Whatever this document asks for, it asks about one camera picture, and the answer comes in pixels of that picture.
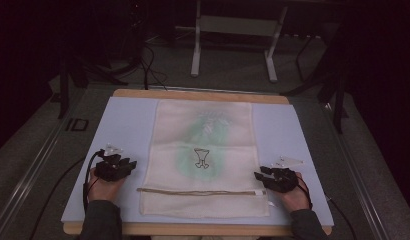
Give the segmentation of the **person's right hand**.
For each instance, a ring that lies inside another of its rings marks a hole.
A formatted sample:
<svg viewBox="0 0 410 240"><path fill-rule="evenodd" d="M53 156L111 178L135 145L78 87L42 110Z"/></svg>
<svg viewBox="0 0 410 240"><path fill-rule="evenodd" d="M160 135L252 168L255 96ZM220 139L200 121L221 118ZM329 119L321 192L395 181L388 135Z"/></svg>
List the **person's right hand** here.
<svg viewBox="0 0 410 240"><path fill-rule="evenodd" d="M278 193L278 197L282 201L283 205L288 212L294 212L298 210L311 210L312 203L309 193L309 188L303 180L302 174L296 172L298 185L287 193Z"/></svg>

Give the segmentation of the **cream mesh zipper bag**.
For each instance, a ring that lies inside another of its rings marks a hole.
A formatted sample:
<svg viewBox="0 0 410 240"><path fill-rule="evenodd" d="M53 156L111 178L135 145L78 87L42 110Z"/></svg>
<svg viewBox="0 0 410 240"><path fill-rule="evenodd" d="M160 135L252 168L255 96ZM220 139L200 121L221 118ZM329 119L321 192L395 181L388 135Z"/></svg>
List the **cream mesh zipper bag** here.
<svg viewBox="0 0 410 240"><path fill-rule="evenodd" d="M176 167L188 125L204 112L223 112L231 125L220 175L188 178ZM269 215L268 197L255 179L259 170L252 105L242 102L161 100L155 114L140 212L177 218L247 218Z"/></svg>

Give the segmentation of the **person's left hand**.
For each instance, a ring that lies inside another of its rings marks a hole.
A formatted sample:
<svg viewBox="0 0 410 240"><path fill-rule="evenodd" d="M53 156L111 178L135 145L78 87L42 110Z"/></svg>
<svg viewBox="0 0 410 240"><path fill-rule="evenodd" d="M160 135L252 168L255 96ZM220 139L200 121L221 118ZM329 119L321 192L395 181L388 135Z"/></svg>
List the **person's left hand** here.
<svg viewBox="0 0 410 240"><path fill-rule="evenodd" d="M96 169L90 170L90 180L88 183L88 200L90 202L96 200L104 200L114 202L117 198L118 192L123 186L125 179L120 179L115 182L108 182L99 178L95 174Z"/></svg>

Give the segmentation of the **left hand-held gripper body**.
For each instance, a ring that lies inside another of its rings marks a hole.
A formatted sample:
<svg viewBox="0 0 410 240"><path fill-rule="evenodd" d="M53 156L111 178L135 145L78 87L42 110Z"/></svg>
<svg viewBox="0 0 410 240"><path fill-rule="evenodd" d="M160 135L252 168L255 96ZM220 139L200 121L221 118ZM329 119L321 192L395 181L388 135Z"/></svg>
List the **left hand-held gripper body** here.
<svg viewBox="0 0 410 240"><path fill-rule="evenodd" d="M95 175L107 182L116 182L126 176L124 166L126 159L121 158L123 150L111 144L101 149L98 156L101 161L96 164Z"/></svg>

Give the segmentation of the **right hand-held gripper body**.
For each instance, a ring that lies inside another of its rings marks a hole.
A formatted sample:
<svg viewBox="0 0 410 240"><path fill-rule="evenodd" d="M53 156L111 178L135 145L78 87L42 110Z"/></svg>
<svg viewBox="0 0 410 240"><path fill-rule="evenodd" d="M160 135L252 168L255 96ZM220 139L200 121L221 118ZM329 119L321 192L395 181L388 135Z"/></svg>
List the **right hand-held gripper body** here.
<svg viewBox="0 0 410 240"><path fill-rule="evenodd" d="M292 167L298 167L304 163L303 160L280 156L271 164L269 175L273 177L269 188L279 193L292 191L298 185L298 178Z"/></svg>

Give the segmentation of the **white metal stand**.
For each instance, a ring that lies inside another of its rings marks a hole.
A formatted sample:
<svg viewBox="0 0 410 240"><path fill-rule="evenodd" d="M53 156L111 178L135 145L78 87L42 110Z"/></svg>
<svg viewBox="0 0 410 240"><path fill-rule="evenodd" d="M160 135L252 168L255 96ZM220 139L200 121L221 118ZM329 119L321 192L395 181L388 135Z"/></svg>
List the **white metal stand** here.
<svg viewBox="0 0 410 240"><path fill-rule="evenodd" d="M197 77L199 75L202 32L251 35L271 38L272 42L270 47L264 51L264 60L269 81L272 83L277 82L278 77L273 61L273 55L281 36L281 30L287 12L288 7L283 6L276 20L203 15L201 13L201 0L196 0L195 45L190 75L192 77Z"/></svg>

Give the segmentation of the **metal floor rail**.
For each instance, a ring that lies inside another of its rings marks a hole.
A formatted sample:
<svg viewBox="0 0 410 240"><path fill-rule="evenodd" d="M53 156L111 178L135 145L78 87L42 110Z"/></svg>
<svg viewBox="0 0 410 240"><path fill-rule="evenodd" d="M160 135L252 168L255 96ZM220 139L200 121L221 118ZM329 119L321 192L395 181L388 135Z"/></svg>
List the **metal floor rail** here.
<svg viewBox="0 0 410 240"><path fill-rule="evenodd" d="M375 208L375 205L369 195L369 192L365 186L363 177L359 172L358 165L352 154L353 148L348 143L346 139L346 131L343 130L341 133L334 127L333 117L334 117L334 108L329 104L321 105L326 119L329 121L329 124L332 126L334 131L337 144L340 147L341 155L346 161L348 174L350 176L350 181L356 192L358 201L360 202L362 211L367 219L369 227L373 233L373 236L376 240L390 240L387 231L382 223L380 216Z"/></svg>
<svg viewBox="0 0 410 240"><path fill-rule="evenodd" d="M60 105L47 101L0 149L0 240L77 104L71 101L59 118Z"/></svg>

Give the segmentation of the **black stand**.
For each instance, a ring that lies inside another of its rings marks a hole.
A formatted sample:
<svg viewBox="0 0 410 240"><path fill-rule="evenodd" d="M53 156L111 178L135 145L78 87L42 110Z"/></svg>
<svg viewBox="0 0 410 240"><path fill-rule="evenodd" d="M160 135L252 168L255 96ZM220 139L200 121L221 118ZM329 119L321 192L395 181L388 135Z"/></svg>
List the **black stand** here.
<svg viewBox="0 0 410 240"><path fill-rule="evenodd" d="M60 92L56 95L57 102L60 103L59 119L62 119L69 109L69 79L73 80L76 87L86 88L88 85L88 78L85 69L93 72L101 79L108 81L114 85L126 86L127 83L117 80L112 77L110 73L101 70L98 66L89 62L85 58L78 56L72 52L62 52L60 54L59 65L59 89Z"/></svg>
<svg viewBox="0 0 410 240"><path fill-rule="evenodd" d="M342 29L337 30L317 67L305 82L292 90L281 92L282 96L296 96L320 85L317 100L325 105L334 101L333 125L339 134L343 133L342 112L348 71L347 38Z"/></svg>

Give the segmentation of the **green garment inside bag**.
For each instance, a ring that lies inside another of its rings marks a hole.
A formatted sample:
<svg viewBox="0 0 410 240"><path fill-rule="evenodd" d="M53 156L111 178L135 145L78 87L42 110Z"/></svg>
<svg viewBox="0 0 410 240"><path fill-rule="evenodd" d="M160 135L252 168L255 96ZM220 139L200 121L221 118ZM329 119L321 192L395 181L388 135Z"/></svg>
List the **green garment inside bag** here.
<svg viewBox="0 0 410 240"><path fill-rule="evenodd" d="M230 125L231 121L223 112L204 112L195 117L178 145L176 167L179 173L201 181L218 177Z"/></svg>

